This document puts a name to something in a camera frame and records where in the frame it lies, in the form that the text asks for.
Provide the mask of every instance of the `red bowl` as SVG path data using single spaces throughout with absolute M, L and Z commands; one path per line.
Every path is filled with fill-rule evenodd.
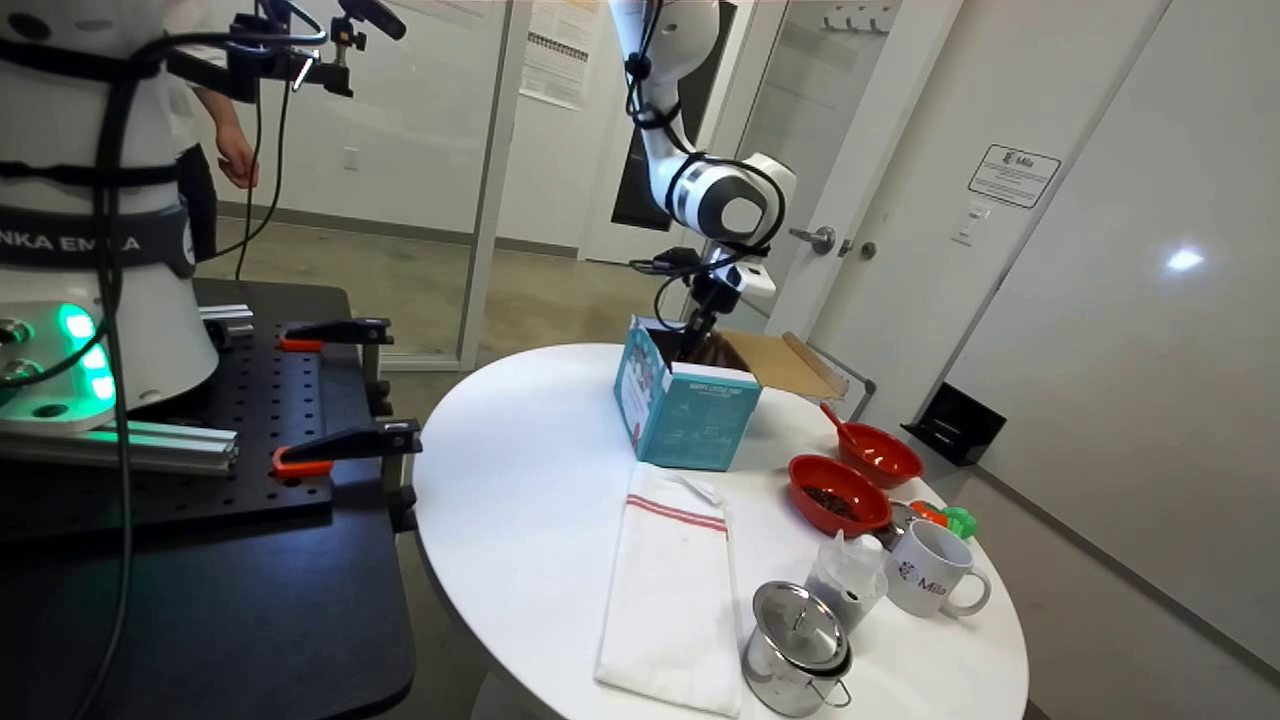
M 891 524 L 887 497 L 867 475 L 827 457 L 790 460 L 788 500 L 812 528 L 827 538 L 858 538 Z
M 844 465 L 864 473 L 872 484 L 897 487 L 918 475 L 918 457 L 902 439 L 887 435 L 884 430 L 835 426 L 835 433 L 841 433 Z

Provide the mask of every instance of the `cable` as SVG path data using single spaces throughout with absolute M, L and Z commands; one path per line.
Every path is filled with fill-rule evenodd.
M 250 238 L 250 188 L 254 188 L 254 157 L 258 157 L 258 149 L 264 149 L 264 102 L 254 98 L 250 102 L 250 167 L 249 167 L 250 178 L 249 178 L 249 188 L 244 188 L 244 238 L 238 239 Z
M 638 115 L 638 113 L 643 113 L 638 81 L 647 81 L 647 74 L 652 74 L 647 48 L 652 48 L 652 35 L 655 35 L 655 24 L 659 24 L 664 7 L 666 7 L 666 0 L 652 0 L 652 3 L 643 7 L 638 48 L 626 57 L 626 98 L 623 98 L 623 113 L 626 113 L 633 123 L 638 123 L 638 130 L 652 123 L 647 115 Z
M 228 243 L 228 247 L 221 247 L 213 256 L 249 254 L 249 243 L 254 243 L 254 238 L 275 221 L 281 194 L 284 194 L 284 167 L 288 167 L 288 83 L 284 83 L 281 119 L 275 119 L 275 188 L 271 188 L 271 204 L 268 204 L 264 221 L 238 243 Z
M 666 136 L 666 145 L 676 145 L 679 153 L 693 157 L 693 153 L 694 153 L 693 142 L 672 130 L 676 113 L 659 123 L 659 132 Z
M 325 24 L 314 19 L 314 18 L 306 18 L 302 7 L 294 7 L 294 3 L 288 3 L 288 11 L 294 18 L 294 19 L 302 19 L 312 33 L 319 33 L 325 35 Z
M 664 315 L 664 296 L 666 288 L 676 286 L 679 276 L 666 276 L 655 291 L 652 291 L 652 319 L 664 328 L 664 333 L 676 333 Z
M 141 52 L 131 52 L 128 60 L 131 65 L 148 65 L 148 60 L 163 60 L 168 48 L 180 48 L 180 43 L 223 43 L 228 35 L 163 35 L 163 40 L 151 40 L 144 43 Z M 105 107 L 105 123 L 101 123 L 101 142 L 97 142 L 97 167 L 101 178 L 118 178 L 118 157 L 124 157 L 124 132 L 128 132 L 128 113 L 131 113 L 131 102 L 136 102 L 136 78 L 124 78 L 124 81 L 113 81 L 106 83 L 106 107 Z M 118 231 L 118 188 L 117 183 L 92 183 L 92 223 L 101 238 L 97 243 L 97 286 L 101 286 L 101 306 L 105 306 L 105 315 L 101 315 L 101 328 L 97 336 L 70 351 L 67 362 L 61 362 L 55 367 L 74 367 L 79 356 L 89 356 L 97 346 L 106 346 L 106 365 L 113 365 L 113 389 L 117 389 L 117 465 L 118 465 L 118 584 L 117 584 L 117 611 L 113 611 L 113 632 L 106 632 L 106 646 L 101 652 L 101 663 L 92 672 L 92 684 L 84 689 L 79 705 L 74 705 L 74 715 L 92 715 L 97 705 L 101 705 L 101 693 L 113 677 L 113 663 L 117 663 L 117 652 L 118 652 L 118 642 L 124 642 L 124 623 L 128 623 L 128 599 L 131 599 L 131 435 L 128 435 L 128 371 L 124 371 L 124 346 L 118 346 L 118 299 L 124 299 L 124 231 Z

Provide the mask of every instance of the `gray floor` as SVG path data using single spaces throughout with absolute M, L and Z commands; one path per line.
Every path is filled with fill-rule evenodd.
M 275 221 L 244 263 L 244 282 L 330 286 L 362 315 L 393 315 L 398 351 L 455 351 L 470 243 L 438 231 L 388 231 L 330 221 Z M 576 340 L 618 340 L 647 315 L 655 282 L 569 254 L 501 243 L 484 313 L 484 362 Z M 455 375 L 394 375 L 394 415 L 424 422 Z M 403 603 L 417 679 L 393 720 L 544 720 L 470 632 L 449 611 L 417 538 L 398 538 Z
M 203 263 L 230 276 L 235 256 Z M 250 243 L 244 282 L 337 286 L 362 315 L 393 315 L 398 351 L 455 351 L 470 239 L 442 231 L 393 231 L 369 223 L 275 221 Z M 643 313 L 652 276 L 615 263 L 576 263 L 571 254 L 501 243 L 484 313 L 484 362 L 571 340 L 618 340 Z

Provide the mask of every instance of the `blue tissue box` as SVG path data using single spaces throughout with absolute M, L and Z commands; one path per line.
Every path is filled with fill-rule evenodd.
M 756 413 L 761 381 L 723 346 L 723 365 L 666 365 L 659 340 L 676 333 L 637 319 L 610 395 L 637 457 L 664 467 L 718 473 Z

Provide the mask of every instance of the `white napkin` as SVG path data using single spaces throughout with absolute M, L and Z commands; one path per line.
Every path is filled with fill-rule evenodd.
M 727 524 L 659 473 L 638 475 L 623 503 L 596 679 L 736 715 Z

